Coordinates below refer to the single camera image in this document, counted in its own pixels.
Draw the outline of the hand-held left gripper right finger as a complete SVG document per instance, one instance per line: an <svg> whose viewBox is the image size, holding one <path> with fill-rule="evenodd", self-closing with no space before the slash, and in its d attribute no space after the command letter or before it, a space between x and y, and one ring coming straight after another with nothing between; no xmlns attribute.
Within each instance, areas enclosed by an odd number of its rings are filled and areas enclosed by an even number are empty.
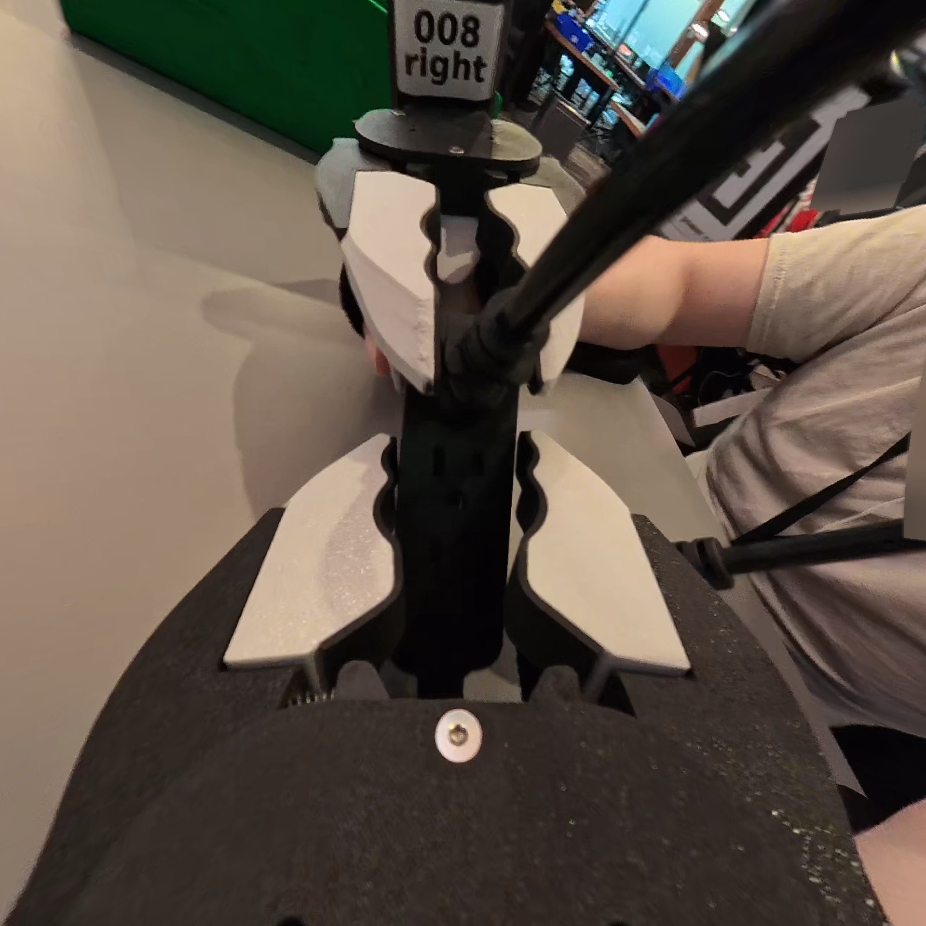
<svg viewBox="0 0 926 926"><path fill-rule="evenodd" d="M630 509L548 434L518 435L514 645L538 670L682 677L691 662Z"/></svg>

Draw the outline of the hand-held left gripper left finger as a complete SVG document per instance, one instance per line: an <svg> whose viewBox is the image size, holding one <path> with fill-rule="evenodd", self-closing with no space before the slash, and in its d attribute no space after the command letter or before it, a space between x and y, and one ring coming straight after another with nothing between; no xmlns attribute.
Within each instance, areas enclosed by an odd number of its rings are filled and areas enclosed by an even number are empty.
<svg viewBox="0 0 926 926"><path fill-rule="evenodd" d="M400 633L396 441L376 434L284 507L225 651L229 669L337 672L382 661Z"/></svg>

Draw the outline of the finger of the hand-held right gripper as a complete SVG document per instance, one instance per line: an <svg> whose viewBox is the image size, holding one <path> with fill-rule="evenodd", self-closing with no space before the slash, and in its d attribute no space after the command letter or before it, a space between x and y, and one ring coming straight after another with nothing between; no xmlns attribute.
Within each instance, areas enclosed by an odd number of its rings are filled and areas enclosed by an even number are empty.
<svg viewBox="0 0 926 926"><path fill-rule="evenodd" d="M567 213L552 188L509 184L485 194L483 296L515 286L565 225ZM585 295L574 298L549 325L530 390L547 392L561 377L578 342Z"/></svg>
<svg viewBox="0 0 926 926"><path fill-rule="evenodd" d="M341 241L346 275L366 328L390 369L422 395L437 376L437 188L393 171L354 177Z"/></svg>

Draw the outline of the black power strip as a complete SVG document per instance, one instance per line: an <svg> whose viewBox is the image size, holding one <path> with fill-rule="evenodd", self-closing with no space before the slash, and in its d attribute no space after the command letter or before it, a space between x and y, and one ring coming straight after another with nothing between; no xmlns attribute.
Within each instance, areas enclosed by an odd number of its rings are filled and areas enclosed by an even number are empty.
<svg viewBox="0 0 926 926"><path fill-rule="evenodd" d="M420 699L461 698L469 673L500 654L517 408L516 387L489 409L406 393L396 483L406 623L392 661Z"/></svg>

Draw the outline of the person's right hand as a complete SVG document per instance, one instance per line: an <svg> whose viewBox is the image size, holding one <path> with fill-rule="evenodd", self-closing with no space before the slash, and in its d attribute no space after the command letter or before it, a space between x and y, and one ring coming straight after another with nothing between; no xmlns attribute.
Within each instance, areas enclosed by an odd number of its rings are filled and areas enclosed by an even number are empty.
<svg viewBox="0 0 926 926"><path fill-rule="evenodd" d="M406 380L402 374L391 365L386 354L382 351L380 344L374 336L374 333L364 325L364 343L370 363L373 366L375 374L391 382L398 394L403 394L406 389Z"/></svg>

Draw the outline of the shelving with blue bins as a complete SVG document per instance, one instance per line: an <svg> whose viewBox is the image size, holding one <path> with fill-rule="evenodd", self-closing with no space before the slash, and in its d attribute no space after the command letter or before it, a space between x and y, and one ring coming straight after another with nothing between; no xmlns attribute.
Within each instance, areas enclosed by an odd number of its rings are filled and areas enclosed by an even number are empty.
<svg viewBox="0 0 926 926"><path fill-rule="evenodd" d="M740 2L553 2L546 15L549 90L590 130L642 133L694 78L711 37L725 39Z"/></svg>

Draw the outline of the green plastic bin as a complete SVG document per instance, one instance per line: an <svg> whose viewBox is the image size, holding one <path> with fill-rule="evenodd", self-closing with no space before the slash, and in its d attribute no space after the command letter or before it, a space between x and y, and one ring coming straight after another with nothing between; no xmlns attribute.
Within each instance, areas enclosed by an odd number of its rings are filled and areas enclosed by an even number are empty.
<svg viewBox="0 0 926 926"><path fill-rule="evenodd" d="M385 6L368 1L62 1L71 31L325 153L391 105Z"/></svg>

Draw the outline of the black and white marker sign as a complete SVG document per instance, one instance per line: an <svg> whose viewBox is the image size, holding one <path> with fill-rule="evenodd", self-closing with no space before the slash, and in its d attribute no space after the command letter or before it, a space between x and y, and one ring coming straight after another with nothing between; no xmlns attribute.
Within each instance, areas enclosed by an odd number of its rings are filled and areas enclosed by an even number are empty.
<svg viewBox="0 0 926 926"><path fill-rule="evenodd" d="M726 168L663 221L668 240L717 242L749 238L798 195L819 170L836 123L870 100L850 87L805 113Z"/></svg>

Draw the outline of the person's leg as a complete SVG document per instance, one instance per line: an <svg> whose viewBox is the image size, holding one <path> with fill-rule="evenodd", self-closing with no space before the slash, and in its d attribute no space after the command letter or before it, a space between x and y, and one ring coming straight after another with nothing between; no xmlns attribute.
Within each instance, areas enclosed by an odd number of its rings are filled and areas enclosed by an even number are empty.
<svg viewBox="0 0 926 926"><path fill-rule="evenodd" d="M834 728L861 792L840 795L865 873L887 919L925 923L925 741L884 727Z"/></svg>

